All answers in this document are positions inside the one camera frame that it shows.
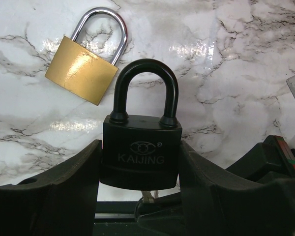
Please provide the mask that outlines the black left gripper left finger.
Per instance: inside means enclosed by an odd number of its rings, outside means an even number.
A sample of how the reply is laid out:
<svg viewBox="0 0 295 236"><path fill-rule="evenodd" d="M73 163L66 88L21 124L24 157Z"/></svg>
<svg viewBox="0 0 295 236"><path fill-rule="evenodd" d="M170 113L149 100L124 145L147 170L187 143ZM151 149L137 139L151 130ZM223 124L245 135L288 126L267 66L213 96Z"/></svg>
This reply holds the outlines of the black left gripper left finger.
<svg viewBox="0 0 295 236"><path fill-rule="evenodd" d="M0 236L91 236L102 142L20 183L0 186Z"/></svg>

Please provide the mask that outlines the black padlock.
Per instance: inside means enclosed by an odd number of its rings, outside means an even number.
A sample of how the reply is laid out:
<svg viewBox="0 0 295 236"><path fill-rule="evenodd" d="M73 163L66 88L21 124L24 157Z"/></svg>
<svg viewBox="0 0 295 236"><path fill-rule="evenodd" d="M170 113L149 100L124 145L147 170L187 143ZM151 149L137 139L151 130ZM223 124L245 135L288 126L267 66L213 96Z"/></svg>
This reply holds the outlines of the black padlock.
<svg viewBox="0 0 295 236"><path fill-rule="evenodd" d="M141 73L159 76L166 86L161 118L129 115L126 112L128 87ZM175 187L182 127L177 120L178 83L173 71L155 59L138 59L119 74L114 106L103 122L103 156L100 182L140 191Z"/></svg>

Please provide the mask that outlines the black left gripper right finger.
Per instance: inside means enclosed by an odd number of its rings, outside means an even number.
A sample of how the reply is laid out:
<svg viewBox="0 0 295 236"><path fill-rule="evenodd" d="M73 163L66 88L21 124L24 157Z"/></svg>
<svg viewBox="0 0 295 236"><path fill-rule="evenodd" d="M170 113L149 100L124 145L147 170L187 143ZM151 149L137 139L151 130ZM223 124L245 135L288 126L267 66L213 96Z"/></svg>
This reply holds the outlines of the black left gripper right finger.
<svg viewBox="0 0 295 236"><path fill-rule="evenodd" d="M295 178L249 181L181 142L179 181L189 236L295 236Z"/></svg>

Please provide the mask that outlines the brass padlock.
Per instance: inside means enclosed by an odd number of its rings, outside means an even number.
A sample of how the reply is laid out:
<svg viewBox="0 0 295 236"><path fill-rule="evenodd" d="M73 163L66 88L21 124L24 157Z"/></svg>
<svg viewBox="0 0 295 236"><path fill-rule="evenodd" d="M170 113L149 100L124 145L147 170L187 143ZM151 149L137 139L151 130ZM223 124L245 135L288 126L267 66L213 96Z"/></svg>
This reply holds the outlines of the brass padlock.
<svg viewBox="0 0 295 236"><path fill-rule="evenodd" d="M78 36L87 21L96 14L112 17L120 27L121 41L110 62L77 43ZM122 17L107 7L96 7L79 20L70 38L64 36L45 77L84 100L99 105L118 68L128 40L127 27Z"/></svg>

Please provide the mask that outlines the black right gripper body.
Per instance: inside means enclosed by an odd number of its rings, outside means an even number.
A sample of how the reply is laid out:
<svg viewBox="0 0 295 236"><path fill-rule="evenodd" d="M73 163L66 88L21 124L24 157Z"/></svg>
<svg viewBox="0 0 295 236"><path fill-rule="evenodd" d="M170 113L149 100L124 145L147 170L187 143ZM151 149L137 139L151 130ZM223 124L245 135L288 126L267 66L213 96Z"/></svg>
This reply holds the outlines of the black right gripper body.
<svg viewBox="0 0 295 236"><path fill-rule="evenodd" d="M226 170L257 183L295 178L295 148L291 148L283 137L269 135Z"/></svg>

